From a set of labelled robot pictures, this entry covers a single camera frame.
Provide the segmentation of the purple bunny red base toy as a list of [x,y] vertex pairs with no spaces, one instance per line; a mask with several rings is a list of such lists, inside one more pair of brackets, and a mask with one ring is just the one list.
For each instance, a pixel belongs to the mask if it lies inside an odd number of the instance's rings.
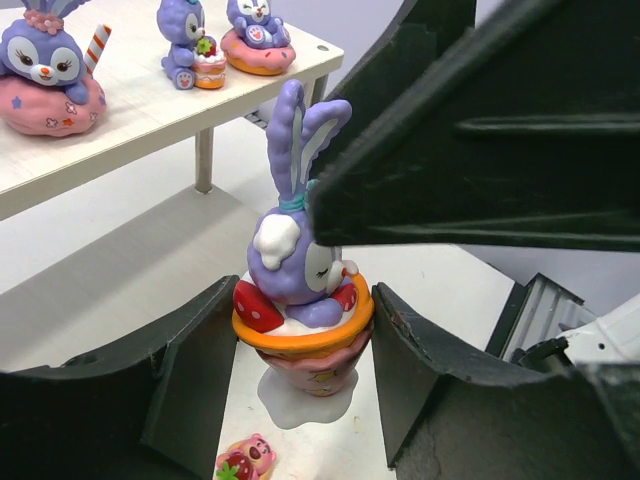
[[317,243],[310,219],[312,163],[351,114],[345,100],[307,107],[302,83],[288,80],[266,129],[278,203],[258,220],[248,245],[232,325],[268,366],[258,397],[282,429],[346,413],[374,329],[364,277],[340,248]]

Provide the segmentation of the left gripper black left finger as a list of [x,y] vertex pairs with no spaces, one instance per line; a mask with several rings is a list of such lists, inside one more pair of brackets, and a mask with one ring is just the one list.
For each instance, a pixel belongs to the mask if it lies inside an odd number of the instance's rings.
[[1,377],[5,479],[210,479],[233,366],[236,276],[59,367]]

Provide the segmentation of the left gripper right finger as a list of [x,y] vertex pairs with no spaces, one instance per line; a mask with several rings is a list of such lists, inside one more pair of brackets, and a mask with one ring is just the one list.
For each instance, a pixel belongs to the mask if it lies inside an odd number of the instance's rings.
[[401,479],[635,479],[639,368],[539,373],[495,358],[372,290],[387,464]]

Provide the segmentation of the small purple bunny with strawberry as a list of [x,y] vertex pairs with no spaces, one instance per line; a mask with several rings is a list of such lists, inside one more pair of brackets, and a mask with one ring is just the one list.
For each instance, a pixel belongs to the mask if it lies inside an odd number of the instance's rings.
[[161,66],[177,90],[219,89],[226,80],[226,57],[205,33],[200,1],[162,0],[156,14],[170,48]]

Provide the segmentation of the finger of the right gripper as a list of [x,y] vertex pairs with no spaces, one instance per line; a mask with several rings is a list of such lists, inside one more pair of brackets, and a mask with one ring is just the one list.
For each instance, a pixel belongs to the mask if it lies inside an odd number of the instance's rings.
[[324,151],[331,165],[382,112],[475,25],[474,0],[405,1],[378,40],[330,92],[352,117]]
[[639,248],[639,5],[507,1],[313,189],[323,245]]

